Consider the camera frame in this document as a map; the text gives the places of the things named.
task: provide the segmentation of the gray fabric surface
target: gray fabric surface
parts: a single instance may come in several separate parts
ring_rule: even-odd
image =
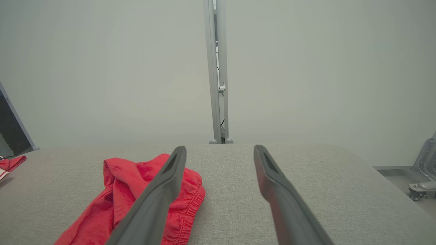
[[[355,155],[332,146],[265,146],[336,245],[436,243],[435,222]],[[103,190],[104,159],[147,161],[175,147],[27,153],[0,182],[0,244],[53,244]],[[187,146],[186,167],[202,176],[206,190],[190,245],[277,244],[252,155],[253,145]]]

